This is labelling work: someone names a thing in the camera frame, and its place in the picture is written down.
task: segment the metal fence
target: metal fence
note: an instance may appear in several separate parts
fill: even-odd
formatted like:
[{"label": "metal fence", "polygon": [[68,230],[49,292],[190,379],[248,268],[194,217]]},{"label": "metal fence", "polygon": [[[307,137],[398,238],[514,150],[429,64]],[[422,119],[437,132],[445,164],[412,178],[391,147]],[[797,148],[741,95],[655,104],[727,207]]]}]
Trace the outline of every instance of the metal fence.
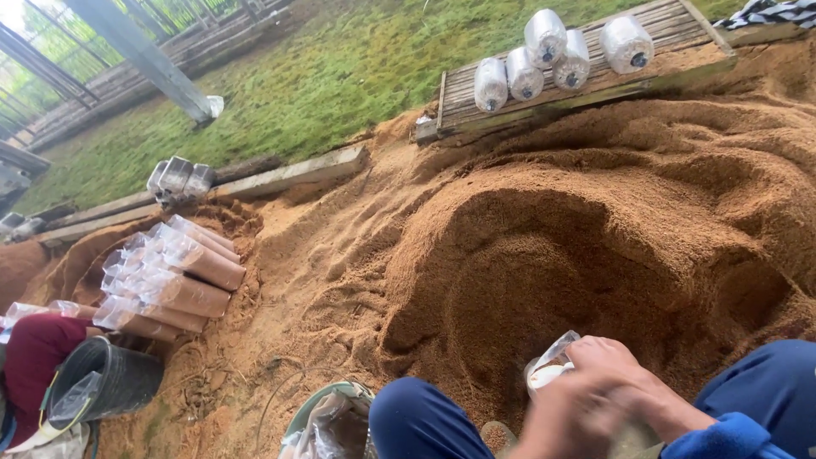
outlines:
[{"label": "metal fence", "polygon": [[[157,34],[127,2],[141,6],[164,31],[173,37],[194,25],[199,18],[219,17],[240,7],[238,0],[114,0],[154,40]],[[63,3],[39,6],[24,0],[26,30],[18,30],[26,41],[80,82],[88,82],[122,57],[79,16]],[[9,138],[24,126],[54,109],[64,100],[50,85],[0,51],[0,137]]]}]

